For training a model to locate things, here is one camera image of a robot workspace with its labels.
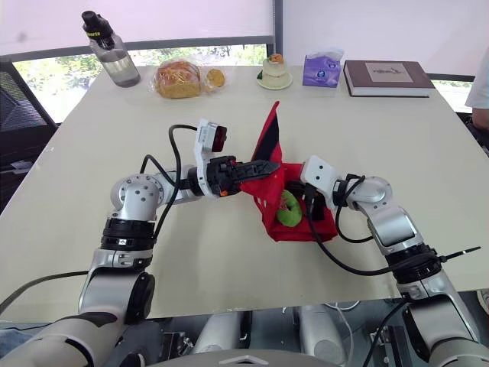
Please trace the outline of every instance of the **red cloth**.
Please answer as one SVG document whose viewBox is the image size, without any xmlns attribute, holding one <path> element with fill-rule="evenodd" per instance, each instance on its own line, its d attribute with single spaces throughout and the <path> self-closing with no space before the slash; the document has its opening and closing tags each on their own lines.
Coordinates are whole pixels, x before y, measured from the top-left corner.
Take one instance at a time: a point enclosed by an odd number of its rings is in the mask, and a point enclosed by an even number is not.
<svg viewBox="0 0 489 367">
<path fill-rule="evenodd" d="M 275 102 L 268 115 L 251 160 L 264 159 L 278 162 L 280 168 L 264 179 L 244 182 L 240 188 L 253 196 L 262 215 L 261 221 L 272 239 L 275 241 L 314 241 L 306 217 L 303 217 L 302 221 L 295 227 L 284 226 L 276 217 L 286 182 L 299 180 L 300 168 L 302 167 L 302 164 L 299 163 L 282 163 L 276 112 L 278 105 L 279 102 Z M 304 202 L 302 200 L 299 202 L 303 213 L 305 213 Z M 315 221 L 314 224 L 323 241 L 328 241 L 337 235 L 335 222 L 327 208 L 324 209 L 324 220 Z"/>
</svg>

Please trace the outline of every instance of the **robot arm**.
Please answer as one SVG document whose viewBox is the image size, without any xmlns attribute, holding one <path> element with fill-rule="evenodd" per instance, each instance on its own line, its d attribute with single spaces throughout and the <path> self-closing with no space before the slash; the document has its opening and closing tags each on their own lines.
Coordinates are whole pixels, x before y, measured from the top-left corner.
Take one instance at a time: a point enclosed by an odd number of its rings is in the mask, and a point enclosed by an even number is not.
<svg viewBox="0 0 489 367">
<path fill-rule="evenodd" d="M 155 280 L 144 269 L 151 263 L 157 240 L 156 210 L 201 196 L 219 198 L 239 192 L 240 182 L 266 177 L 279 165 L 267 161 L 238 163 L 233 156 L 216 157 L 226 128 L 201 120 L 196 129 L 197 166 L 177 172 L 132 174 L 111 190 L 114 206 L 105 222 L 101 245 L 79 299 L 79 314 L 58 320 L 9 353 L 2 366 L 97 367 L 104 363 L 125 329 L 150 312 Z"/>
<path fill-rule="evenodd" d="M 395 202 L 386 180 L 350 175 L 343 180 L 333 167 L 312 156 L 303 165 L 301 181 L 314 186 L 329 208 L 348 206 L 362 212 L 389 266 L 419 259 L 394 270 L 393 276 L 402 298 L 409 302 L 403 318 L 422 359 L 436 366 L 459 365 L 456 363 L 468 359 L 467 365 L 487 365 L 489 356 L 479 344 L 475 321 L 442 270 L 448 257 L 436 256 L 424 243 L 408 213 Z"/>
</svg>

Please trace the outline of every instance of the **greenery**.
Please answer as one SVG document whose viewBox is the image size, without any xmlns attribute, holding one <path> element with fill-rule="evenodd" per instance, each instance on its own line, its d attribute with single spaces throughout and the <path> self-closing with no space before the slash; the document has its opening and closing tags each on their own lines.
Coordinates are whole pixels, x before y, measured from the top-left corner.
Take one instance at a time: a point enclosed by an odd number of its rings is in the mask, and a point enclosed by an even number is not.
<svg viewBox="0 0 489 367">
<path fill-rule="evenodd" d="M 433 84 L 440 86 L 455 86 L 457 88 L 471 88 L 472 82 L 457 82 L 454 80 L 432 80 Z"/>
<path fill-rule="evenodd" d="M 215 65 L 260 65 L 266 57 L 266 48 L 263 44 L 246 44 L 135 50 L 129 53 L 137 66 L 156 66 L 174 57 Z M 88 89 L 102 71 L 101 63 L 93 54 L 21 61 L 15 63 L 15 67 L 34 91 L 51 95 L 73 88 Z"/>
</svg>

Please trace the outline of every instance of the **cookie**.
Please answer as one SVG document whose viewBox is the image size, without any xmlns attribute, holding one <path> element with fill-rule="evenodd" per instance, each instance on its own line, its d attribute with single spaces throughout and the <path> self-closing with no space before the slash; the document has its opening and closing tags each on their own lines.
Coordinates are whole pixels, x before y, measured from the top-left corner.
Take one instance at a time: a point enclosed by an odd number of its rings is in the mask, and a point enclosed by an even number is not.
<svg viewBox="0 0 489 367">
<path fill-rule="evenodd" d="M 209 70 L 206 79 L 211 86 L 223 86 L 225 82 L 224 74 L 217 69 Z"/>
</svg>

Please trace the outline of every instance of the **person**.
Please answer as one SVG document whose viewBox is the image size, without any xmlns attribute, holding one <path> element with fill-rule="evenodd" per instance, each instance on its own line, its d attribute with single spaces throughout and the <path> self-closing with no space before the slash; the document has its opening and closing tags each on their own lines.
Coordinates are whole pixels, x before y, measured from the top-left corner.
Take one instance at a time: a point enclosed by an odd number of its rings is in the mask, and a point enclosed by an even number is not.
<svg viewBox="0 0 489 367">
<path fill-rule="evenodd" d="M 465 105 L 472 107 L 474 126 L 484 132 L 489 132 L 489 48 L 482 58 Z"/>
</svg>

